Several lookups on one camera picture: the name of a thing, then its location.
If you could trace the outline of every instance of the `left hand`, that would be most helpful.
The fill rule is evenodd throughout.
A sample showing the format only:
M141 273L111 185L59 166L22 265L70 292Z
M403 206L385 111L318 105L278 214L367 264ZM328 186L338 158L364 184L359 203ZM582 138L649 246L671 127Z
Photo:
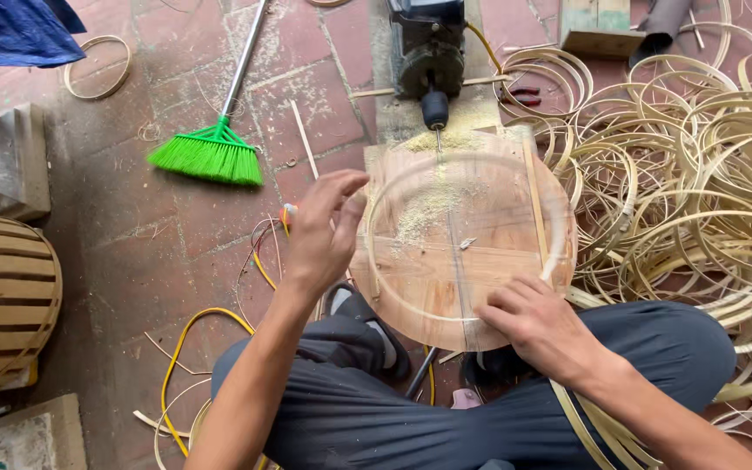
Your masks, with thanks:
M368 202L356 191L369 180L358 170L318 178L298 205L283 283L295 283L297 289L318 297L343 275L356 250L356 232ZM332 230L329 221L335 211L339 219Z

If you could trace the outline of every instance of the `brick floor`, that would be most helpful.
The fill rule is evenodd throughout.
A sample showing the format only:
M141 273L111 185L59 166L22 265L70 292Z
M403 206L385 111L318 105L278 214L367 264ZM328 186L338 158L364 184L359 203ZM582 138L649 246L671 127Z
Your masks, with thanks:
M555 0L479 0L484 29L494 48L556 40ZM118 35L133 51L131 75L114 95L81 101L61 88L61 70L0 68L0 112L33 101L46 113L47 158L54 208L39 221L64 267L64 306L57 331L41 357L39 383L0 394L18 405L76 391L80 397L89 466L156 468L153 433L132 417L159 413L158 395L167 359L144 332L168 350L184 322L208 306L238 311L260 323L272 289L253 261L240 276L251 230L284 201L297 202L313 183L289 100L298 103L319 171L363 168L363 147L376 135L376 100L355 104L348 90L369 90L373 74L367 0L318 9L305 0L276 0L266 15L248 75L231 119L237 134L257 147L266 186L230 187L173 175L149 166L144 155L177 132L215 123L236 61L256 12L254 0L72 0L89 29L82 43ZM737 24L752 29L752 15L733 2ZM752 0L747 1L752 7ZM698 20L718 20L715 2L696 2ZM632 2L632 22L645 13ZM685 54L711 58L716 31L704 31L698 51L684 34ZM752 53L734 39L731 51ZM117 46L89 51L75 67L78 90L99 90L119 71ZM731 54L726 70L735 78ZM597 87L623 80L620 62L587 61ZM535 78L526 77L523 84ZM547 105L564 106L559 90ZM147 134L141 134L142 127ZM290 167L287 162L297 163ZM287 240L278 233L282 257ZM261 259L279 279L277 257L266 238ZM181 360L210 369L229 345L246 337L233 320L211 315L191 330ZM414 364L419 345L403 343ZM447 406L460 383L460 362L437 366L437 403ZM199 376L175 372L170 395ZM422 400L428 396L427 385ZM188 430L207 397L208 385L177 405L175 421ZM164 462L179 468L181 453L160 438Z

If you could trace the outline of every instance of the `red pliers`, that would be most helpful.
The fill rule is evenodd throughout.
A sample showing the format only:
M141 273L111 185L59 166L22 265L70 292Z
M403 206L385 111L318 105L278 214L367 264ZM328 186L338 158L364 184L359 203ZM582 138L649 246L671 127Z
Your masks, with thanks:
M541 98L537 96L540 91L541 89L535 86L517 86L510 89L510 94L525 106L537 106L541 104Z

